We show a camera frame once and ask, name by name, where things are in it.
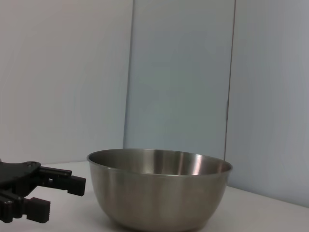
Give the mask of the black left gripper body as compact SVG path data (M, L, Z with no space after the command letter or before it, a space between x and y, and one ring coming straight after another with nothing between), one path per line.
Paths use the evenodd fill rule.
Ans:
M2 198L24 198L36 187L42 187L43 178L40 170L41 164L39 162L1 162L0 196Z

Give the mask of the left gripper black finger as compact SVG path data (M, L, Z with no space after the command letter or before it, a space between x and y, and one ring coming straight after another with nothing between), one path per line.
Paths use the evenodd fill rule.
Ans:
M28 220L46 223L50 216L50 202L38 198L25 199L8 191L0 191L0 220L11 223L26 215Z
M67 193L83 196L85 192L86 179L72 175L72 171L40 167L39 186L66 190Z

